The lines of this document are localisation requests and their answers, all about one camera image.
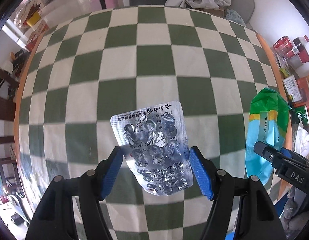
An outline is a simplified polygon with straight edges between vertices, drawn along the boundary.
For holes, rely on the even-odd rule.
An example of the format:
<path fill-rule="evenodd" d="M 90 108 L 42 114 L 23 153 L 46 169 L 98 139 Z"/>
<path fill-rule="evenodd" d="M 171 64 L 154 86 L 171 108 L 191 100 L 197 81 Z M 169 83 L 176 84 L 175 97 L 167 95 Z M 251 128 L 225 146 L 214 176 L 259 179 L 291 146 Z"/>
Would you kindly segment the green white checkered tablecloth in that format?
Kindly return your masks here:
<path fill-rule="evenodd" d="M 254 31 L 196 10 L 93 12 L 49 29 L 27 73 L 20 174 L 32 209 L 57 175 L 75 178 L 116 146 L 113 115 L 182 104 L 190 146 L 244 177 L 249 109 L 277 89 Z"/>

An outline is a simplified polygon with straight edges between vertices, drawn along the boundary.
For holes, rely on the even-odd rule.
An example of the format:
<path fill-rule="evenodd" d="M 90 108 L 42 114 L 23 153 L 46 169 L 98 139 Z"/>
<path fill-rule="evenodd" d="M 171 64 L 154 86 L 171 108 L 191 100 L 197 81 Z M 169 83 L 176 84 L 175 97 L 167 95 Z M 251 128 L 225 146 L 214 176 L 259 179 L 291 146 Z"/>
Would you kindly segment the orange red box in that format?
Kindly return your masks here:
<path fill-rule="evenodd" d="M 297 79 L 297 85 L 301 94 L 301 100 L 297 101 L 297 107 L 305 105 L 309 108 L 309 83 L 305 77 Z"/>

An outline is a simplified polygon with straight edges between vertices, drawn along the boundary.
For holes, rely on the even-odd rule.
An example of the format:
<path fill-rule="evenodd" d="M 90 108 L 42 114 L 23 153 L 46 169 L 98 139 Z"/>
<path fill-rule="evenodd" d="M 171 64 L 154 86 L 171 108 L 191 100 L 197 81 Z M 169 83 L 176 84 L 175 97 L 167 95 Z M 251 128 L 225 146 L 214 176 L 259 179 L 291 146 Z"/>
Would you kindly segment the dark wooden chair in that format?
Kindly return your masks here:
<path fill-rule="evenodd" d="M 13 77 L 11 73 L 3 70 L 0 67 L 0 90 L 5 82 L 8 84 L 6 98 L 9 101 L 13 101 L 20 83 Z"/>

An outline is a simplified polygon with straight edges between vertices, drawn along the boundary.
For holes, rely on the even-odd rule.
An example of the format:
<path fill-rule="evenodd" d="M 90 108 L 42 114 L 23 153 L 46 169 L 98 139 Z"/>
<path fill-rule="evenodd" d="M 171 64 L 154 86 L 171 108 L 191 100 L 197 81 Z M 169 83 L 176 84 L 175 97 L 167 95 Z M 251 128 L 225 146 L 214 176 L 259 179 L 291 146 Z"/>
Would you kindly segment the grey sofa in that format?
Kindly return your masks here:
<path fill-rule="evenodd" d="M 236 11 L 242 17 L 245 24 L 247 24 L 255 10 L 255 2 L 254 0 L 231 0 L 231 5 L 228 9 Z"/>

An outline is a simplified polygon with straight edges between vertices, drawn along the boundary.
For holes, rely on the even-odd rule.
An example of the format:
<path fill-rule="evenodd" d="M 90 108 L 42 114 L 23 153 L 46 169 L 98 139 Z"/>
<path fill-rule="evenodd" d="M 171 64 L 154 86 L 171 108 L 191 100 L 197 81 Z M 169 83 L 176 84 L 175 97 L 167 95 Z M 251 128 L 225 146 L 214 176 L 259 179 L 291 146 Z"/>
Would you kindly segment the red can pack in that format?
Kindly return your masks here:
<path fill-rule="evenodd" d="M 284 36 L 273 44 L 273 49 L 278 55 L 284 57 L 293 49 L 293 43 L 288 36 Z"/>

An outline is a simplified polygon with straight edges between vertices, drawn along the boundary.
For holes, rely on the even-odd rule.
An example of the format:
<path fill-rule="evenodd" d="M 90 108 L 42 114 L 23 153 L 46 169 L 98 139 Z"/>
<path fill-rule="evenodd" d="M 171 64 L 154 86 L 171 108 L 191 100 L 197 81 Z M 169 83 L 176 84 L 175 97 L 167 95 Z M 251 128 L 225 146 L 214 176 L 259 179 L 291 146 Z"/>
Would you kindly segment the blue green plastic bag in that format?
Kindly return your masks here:
<path fill-rule="evenodd" d="M 281 150 L 288 128 L 290 106 L 270 88 L 262 89 L 251 101 L 246 139 L 245 167 L 247 176 L 258 176 L 265 185 L 273 172 L 269 161 L 254 151 L 261 141 Z"/>

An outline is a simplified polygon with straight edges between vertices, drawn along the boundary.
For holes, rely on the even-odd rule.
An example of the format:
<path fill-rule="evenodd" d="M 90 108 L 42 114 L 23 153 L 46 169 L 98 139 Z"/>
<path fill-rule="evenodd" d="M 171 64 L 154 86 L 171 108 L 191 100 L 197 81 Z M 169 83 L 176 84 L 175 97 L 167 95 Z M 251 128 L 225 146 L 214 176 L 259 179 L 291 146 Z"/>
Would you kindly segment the dark soda bottle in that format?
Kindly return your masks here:
<path fill-rule="evenodd" d="M 294 52 L 295 55 L 302 53 L 303 51 L 306 50 L 306 45 L 309 42 L 309 38 L 307 35 L 304 35 L 302 37 L 297 37 L 293 40 L 293 43 L 296 47 L 296 51 Z"/>

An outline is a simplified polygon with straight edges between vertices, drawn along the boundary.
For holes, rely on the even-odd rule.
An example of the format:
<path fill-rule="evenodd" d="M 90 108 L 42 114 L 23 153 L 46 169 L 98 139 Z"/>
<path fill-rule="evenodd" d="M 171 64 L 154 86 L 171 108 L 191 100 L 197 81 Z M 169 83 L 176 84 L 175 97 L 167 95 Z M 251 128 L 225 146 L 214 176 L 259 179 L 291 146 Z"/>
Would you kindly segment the silver pill blister pack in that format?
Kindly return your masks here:
<path fill-rule="evenodd" d="M 193 185 L 179 101 L 120 113 L 110 123 L 127 166 L 146 192 L 170 196 Z"/>

